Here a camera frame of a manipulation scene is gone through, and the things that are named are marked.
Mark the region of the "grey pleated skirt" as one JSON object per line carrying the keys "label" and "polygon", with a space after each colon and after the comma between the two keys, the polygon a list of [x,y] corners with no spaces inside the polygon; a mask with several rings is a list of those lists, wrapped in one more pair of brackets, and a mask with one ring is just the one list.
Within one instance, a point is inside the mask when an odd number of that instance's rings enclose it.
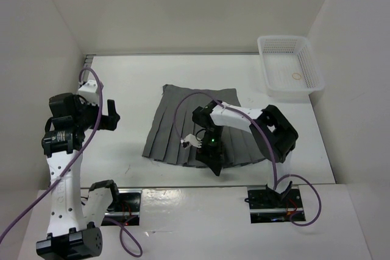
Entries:
{"label": "grey pleated skirt", "polygon": [[[180,138],[188,134],[202,138],[201,126],[193,120],[193,111],[205,107],[213,99],[239,106],[234,88],[222,90],[199,90],[164,85],[161,101],[152,121],[142,156],[173,166],[205,169],[207,165],[196,160],[196,148],[184,149]],[[251,134],[242,130],[225,127],[222,131],[223,168],[241,167],[264,161]]]}

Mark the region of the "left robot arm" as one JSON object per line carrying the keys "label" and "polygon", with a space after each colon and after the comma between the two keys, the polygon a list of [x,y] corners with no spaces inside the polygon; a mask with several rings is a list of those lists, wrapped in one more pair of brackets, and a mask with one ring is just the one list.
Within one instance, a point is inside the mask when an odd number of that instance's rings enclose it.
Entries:
{"label": "left robot arm", "polygon": [[51,214],[46,238],[36,243],[43,259],[89,259],[102,253],[101,223],[105,212],[121,205],[113,180],[93,183],[86,204],[81,201],[80,168],[92,129],[114,131],[120,119],[113,100],[102,115],[102,94],[63,93],[49,100],[52,116],[41,145],[49,166]]}

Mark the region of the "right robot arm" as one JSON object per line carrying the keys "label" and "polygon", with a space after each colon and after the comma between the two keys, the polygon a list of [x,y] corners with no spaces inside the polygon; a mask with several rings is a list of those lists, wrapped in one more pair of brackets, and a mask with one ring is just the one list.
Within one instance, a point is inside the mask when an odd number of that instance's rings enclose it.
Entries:
{"label": "right robot arm", "polygon": [[260,154],[271,162],[271,185],[266,186],[265,191],[269,204],[280,207],[288,200],[293,184],[279,183],[278,176],[290,173],[292,153],[299,136],[276,106],[268,105],[261,110],[211,101],[193,111],[193,122],[205,130],[196,150],[197,161],[220,175],[225,163],[222,131],[224,127],[242,130],[252,135]]}

